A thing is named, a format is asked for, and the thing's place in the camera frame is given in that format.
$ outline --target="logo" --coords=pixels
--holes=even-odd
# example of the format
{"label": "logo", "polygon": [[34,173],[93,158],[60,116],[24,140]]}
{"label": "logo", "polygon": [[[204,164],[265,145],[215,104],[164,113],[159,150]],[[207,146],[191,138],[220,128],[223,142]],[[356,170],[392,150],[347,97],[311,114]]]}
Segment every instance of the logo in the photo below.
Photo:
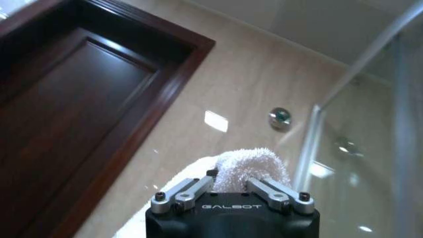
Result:
{"label": "logo", "polygon": [[203,209],[259,209],[259,207],[261,207],[261,205],[203,205],[201,208]]}

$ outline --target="screw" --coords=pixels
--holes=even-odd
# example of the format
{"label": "screw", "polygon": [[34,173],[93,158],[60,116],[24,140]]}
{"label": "screw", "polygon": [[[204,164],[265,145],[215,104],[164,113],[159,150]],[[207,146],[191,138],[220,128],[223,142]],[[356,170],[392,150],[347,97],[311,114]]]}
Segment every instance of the screw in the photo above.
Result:
{"label": "screw", "polygon": [[215,178],[217,176],[217,173],[219,173],[219,170],[216,170],[216,169],[215,170],[207,170],[205,175]]}
{"label": "screw", "polygon": [[291,203],[289,203],[289,201],[284,201],[283,203],[281,203],[281,209],[280,209],[280,212],[283,213],[283,214],[289,214],[289,212],[291,212]]}
{"label": "screw", "polygon": [[163,201],[165,198],[165,193],[164,192],[156,192],[156,195],[153,196],[157,202]]}
{"label": "screw", "polygon": [[300,192],[299,193],[299,200],[303,202],[308,202],[309,201],[309,193],[308,192]]}

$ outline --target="wooden door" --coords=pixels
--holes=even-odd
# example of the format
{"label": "wooden door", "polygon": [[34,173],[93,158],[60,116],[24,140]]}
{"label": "wooden door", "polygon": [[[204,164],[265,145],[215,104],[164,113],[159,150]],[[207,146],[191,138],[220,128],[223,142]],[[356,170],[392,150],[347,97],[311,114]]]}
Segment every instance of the wooden door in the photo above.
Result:
{"label": "wooden door", "polygon": [[113,1],[34,4],[18,27],[0,24],[1,233],[69,237],[213,42]]}

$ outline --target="white towel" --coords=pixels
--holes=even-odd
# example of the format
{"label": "white towel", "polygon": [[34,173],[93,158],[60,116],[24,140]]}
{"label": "white towel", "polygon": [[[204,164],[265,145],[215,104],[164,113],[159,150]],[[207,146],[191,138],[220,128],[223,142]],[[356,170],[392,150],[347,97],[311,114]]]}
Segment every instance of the white towel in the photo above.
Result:
{"label": "white towel", "polygon": [[272,178],[291,187],[285,166],[267,148],[224,152],[217,156],[216,168],[219,174],[212,188],[216,192],[243,192],[248,178]]}
{"label": "white towel", "polygon": [[[284,164],[267,148],[224,152],[213,157],[204,157],[189,164],[172,178],[160,191],[167,191],[185,178],[201,178],[207,170],[219,169],[213,190],[217,192],[240,192],[247,178],[271,177],[281,184],[289,185],[289,176]],[[149,202],[136,212],[113,238],[145,238],[145,211]]]}

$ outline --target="glass shower enclosure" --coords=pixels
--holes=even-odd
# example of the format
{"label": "glass shower enclosure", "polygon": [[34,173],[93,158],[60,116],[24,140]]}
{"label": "glass shower enclosure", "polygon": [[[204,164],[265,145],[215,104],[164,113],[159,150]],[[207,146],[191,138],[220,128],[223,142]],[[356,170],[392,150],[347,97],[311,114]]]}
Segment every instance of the glass shower enclosure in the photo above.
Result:
{"label": "glass shower enclosure", "polygon": [[423,237],[423,1],[392,22],[315,105],[293,188],[320,237]]}

